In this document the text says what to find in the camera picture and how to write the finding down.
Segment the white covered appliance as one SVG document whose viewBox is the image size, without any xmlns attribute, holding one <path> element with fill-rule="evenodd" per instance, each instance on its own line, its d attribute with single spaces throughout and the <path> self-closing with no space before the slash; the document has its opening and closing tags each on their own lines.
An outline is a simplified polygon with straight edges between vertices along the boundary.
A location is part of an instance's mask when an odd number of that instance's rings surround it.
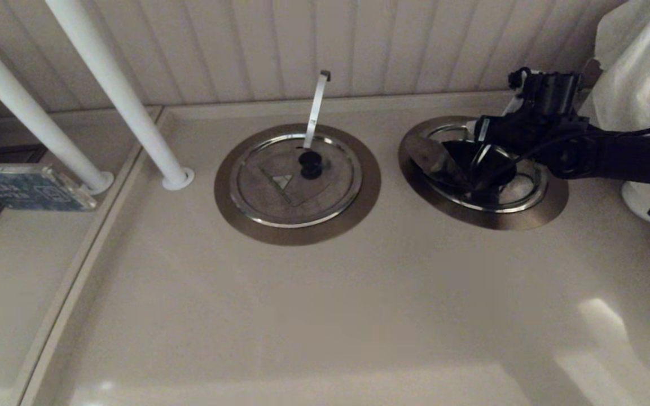
<svg viewBox="0 0 650 406">
<path fill-rule="evenodd" d="M 650 223 L 650 184 L 625 182 L 621 187 L 622 199 L 625 205 L 640 219 Z"/>
</svg>

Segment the brown round well rim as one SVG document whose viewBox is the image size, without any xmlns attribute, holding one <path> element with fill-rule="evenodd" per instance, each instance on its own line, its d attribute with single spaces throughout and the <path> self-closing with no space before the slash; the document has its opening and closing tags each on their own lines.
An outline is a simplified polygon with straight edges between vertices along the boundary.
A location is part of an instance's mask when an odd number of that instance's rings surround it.
<svg viewBox="0 0 650 406">
<path fill-rule="evenodd" d="M 315 131 L 315 136 L 330 135 L 337 137 L 354 149 L 363 166 L 363 185 L 361 186 L 361 190 L 359 190 L 359 194 L 354 202 L 343 213 L 325 223 L 315 224 L 306 228 L 273 228 L 255 223 L 255 221 L 246 218 L 232 202 L 229 194 L 230 187 L 228 185 L 227 175 L 230 174 L 236 155 L 245 149 L 246 144 L 251 139 L 259 140 L 266 134 L 274 134 L 288 130 L 300 131 L 305 134 L 305 125 L 291 123 L 264 129 L 249 136 L 228 153 L 218 169 L 214 183 L 214 198 L 219 212 L 226 222 L 240 233 L 256 241 L 276 246 L 307 246 L 327 241 L 348 232 L 348 230 L 363 221 L 376 205 L 381 191 L 381 170 L 375 155 L 372 154 L 366 144 L 348 132 L 335 127 L 320 126 Z"/>
<path fill-rule="evenodd" d="M 557 218 L 568 201 L 569 190 L 567 182 L 555 178 L 544 165 L 541 165 L 546 170 L 549 185 L 545 198 L 533 208 L 513 214 L 485 213 L 484 211 L 470 210 L 452 201 L 448 201 L 443 196 L 437 195 L 426 184 L 425 178 L 417 173 L 415 165 L 407 161 L 403 139 L 404 137 L 399 146 L 399 165 L 410 187 L 423 200 L 436 208 L 436 210 L 464 223 L 474 224 L 474 226 L 491 230 L 528 230 L 538 228 Z"/>
</svg>

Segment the blue sign in acrylic holder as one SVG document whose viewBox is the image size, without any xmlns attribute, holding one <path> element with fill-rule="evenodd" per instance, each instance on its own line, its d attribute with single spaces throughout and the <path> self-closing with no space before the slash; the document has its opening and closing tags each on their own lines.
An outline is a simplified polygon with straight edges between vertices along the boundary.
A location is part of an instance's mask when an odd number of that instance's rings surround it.
<svg viewBox="0 0 650 406">
<path fill-rule="evenodd" d="M 33 211 L 93 211 L 98 206 L 83 187 L 45 164 L 0 164 L 0 204 Z"/>
</svg>

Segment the steel lid with black knob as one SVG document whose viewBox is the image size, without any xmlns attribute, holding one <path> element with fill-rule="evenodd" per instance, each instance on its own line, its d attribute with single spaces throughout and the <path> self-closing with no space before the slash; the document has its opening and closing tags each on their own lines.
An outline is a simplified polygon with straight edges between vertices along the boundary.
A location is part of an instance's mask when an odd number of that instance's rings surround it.
<svg viewBox="0 0 650 406">
<path fill-rule="evenodd" d="M 354 149 L 335 136 L 284 131 L 251 139 L 227 175 L 230 198 L 246 218 L 273 228 L 306 228 L 346 210 L 363 185 Z"/>
<path fill-rule="evenodd" d="M 546 170 L 472 134 L 472 117 L 429 119 L 404 136 L 406 159 L 437 195 L 470 210 L 513 214 L 545 198 Z"/>
</svg>

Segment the white cloth cover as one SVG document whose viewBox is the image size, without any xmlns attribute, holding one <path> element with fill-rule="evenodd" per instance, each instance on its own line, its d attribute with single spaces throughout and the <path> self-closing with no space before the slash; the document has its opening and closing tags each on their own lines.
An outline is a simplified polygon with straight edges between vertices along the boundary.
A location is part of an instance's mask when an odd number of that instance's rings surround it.
<svg viewBox="0 0 650 406">
<path fill-rule="evenodd" d="M 650 128 L 650 0 L 627 0 L 601 19 L 594 57 L 603 70 L 589 96 L 598 127 Z"/>
</svg>

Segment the white slanted pole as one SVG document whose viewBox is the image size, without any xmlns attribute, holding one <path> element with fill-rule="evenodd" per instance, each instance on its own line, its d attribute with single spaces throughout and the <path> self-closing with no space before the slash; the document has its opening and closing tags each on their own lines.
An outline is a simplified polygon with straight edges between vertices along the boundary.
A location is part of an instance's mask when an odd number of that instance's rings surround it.
<svg viewBox="0 0 650 406">
<path fill-rule="evenodd" d="M 82 0 L 45 0 L 72 46 L 162 174 L 168 191 L 188 187 L 195 172 L 181 165 L 127 80 Z"/>
<path fill-rule="evenodd" d="M 0 59 L 0 102 L 71 172 L 91 195 L 106 192 L 113 173 L 99 170 Z"/>
</svg>

